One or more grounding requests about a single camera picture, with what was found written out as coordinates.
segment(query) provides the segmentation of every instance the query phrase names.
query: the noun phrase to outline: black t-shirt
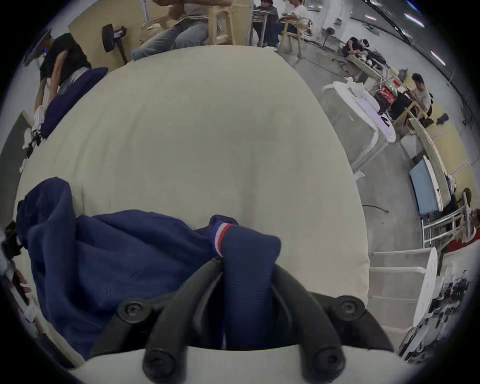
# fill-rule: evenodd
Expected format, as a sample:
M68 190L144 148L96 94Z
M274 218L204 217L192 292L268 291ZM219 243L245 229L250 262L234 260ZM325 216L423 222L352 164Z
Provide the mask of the black t-shirt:
M356 37L352 36L349 40L352 41L352 48L354 51L356 51L357 49L363 50L360 40L358 40Z
M363 47L360 44L360 40L358 40L356 37L352 36L348 40L352 41L352 50L354 50L354 51L357 50L357 49L363 50ZM343 53L344 56L348 56L348 52L350 51L350 47L348 46L348 40L347 40L347 43L345 44L345 46L342 49L342 53Z
M48 50L40 67L40 80L52 77L55 60L63 51L68 51L68 55L61 69L60 84L68 79L77 69L82 67L92 68L92 65L87 61L87 56L73 39L73 36L65 33L57 37Z

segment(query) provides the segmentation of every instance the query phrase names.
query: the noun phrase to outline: man's arm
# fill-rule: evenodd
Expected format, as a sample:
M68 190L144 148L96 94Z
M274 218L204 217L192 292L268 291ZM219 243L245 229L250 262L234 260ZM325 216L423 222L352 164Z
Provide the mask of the man's arm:
M222 7L229 7L232 5L232 0L152 0L155 4L160 6L175 5L175 4L199 4L199 5L221 5Z
M47 85L47 78L45 77L40 81L40 88L38 89L38 93L36 95L36 100L35 100L35 109L33 111L34 114L38 109L38 107L41 106L43 103L43 95L45 94L46 85Z
M352 54L352 53L359 53L359 52L360 52L359 49L355 49L355 50L353 49L353 41L351 41L351 40L348 41L348 52L349 52L350 54Z
M427 112L427 110L425 109L425 104L423 104L423 103L419 100L419 98L417 97L417 94L416 94L415 90L413 90L413 92L410 92L410 97L411 97L413 100L415 100L415 101L418 103L418 105L419 105L425 112Z
M52 100L57 95L58 88L60 85L61 70L63 68L63 63L65 62L67 55L68 55L68 51L63 51L57 56L57 59L55 60L55 65L53 66L53 72L52 72L52 82L50 84L50 96L48 97L47 106L52 102Z
M291 15L287 15L287 16L284 16L284 17L280 17L280 20L278 21L284 21L284 20L295 20L295 19L298 19L297 15L292 13Z

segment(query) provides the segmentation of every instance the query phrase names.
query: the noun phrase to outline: red cloth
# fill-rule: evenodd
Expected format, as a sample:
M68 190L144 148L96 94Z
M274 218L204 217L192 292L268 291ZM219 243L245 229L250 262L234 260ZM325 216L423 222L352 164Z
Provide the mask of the red cloth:
M456 251L460 248L466 247L467 245L470 245L471 243L476 242L477 240L480 240L480 229L477 229L477 233L473 237L472 240L470 240L468 243L462 243L461 241L458 240L453 240L447 245L447 250L449 252Z
M386 100L390 105L392 105L396 100L394 94L390 92L390 90L384 85L382 85L382 88L380 89L380 91L378 91L378 95L382 99Z

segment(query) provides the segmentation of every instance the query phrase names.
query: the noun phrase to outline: white shirt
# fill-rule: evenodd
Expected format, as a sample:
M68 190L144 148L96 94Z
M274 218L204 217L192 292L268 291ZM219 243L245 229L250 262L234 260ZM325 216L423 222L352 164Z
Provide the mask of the white shirt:
M432 105L432 98L430 97L427 89L425 88L423 91L420 91L418 90L418 88L415 88L413 90L413 95L419 102L421 102L425 106L425 112L428 112L430 106Z
M307 9L305 6L300 4L298 7L295 7L292 14L297 17L297 26L299 27L300 32L305 32L308 27Z

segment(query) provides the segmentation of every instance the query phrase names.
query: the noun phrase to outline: stool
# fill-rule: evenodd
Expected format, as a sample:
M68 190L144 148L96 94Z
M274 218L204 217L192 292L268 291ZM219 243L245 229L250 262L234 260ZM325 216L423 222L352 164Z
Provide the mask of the stool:
M297 26L297 21L296 20L285 20L285 28L283 29L283 32L282 32L282 40L280 41L280 48L282 48L283 42L285 41L285 38L288 37L288 47L289 47L290 52L291 52L293 50L291 38L295 37L297 39L298 45L299 45L298 58L303 59L303 52L302 52L302 49L301 49L301 33L298 31L298 28L297 28L297 33L287 32L288 24L292 24L293 26L296 27Z

